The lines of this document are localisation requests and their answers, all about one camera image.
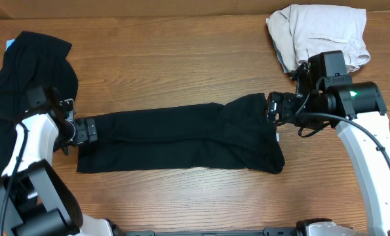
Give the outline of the black t-shirt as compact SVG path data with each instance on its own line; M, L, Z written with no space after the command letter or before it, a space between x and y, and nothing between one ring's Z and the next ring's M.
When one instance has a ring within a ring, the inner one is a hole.
M97 140L79 147L77 171L208 167L278 174L285 161L262 93L228 104L124 111L94 117Z

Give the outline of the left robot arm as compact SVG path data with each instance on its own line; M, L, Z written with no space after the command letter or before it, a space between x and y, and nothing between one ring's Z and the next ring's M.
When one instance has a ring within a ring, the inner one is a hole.
M12 157L0 177L0 235L120 236L108 219L83 214L52 167L53 153L98 139L94 119L74 118L74 101L59 100L52 87L27 92L29 108L15 124Z

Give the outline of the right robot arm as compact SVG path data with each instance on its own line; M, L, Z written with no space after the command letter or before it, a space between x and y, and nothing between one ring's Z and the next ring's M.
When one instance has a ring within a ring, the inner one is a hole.
M336 130L352 162L368 235L390 235L390 128L387 106L373 82L354 83L340 50L322 52L291 73L294 93L272 92L265 117L311 135Z

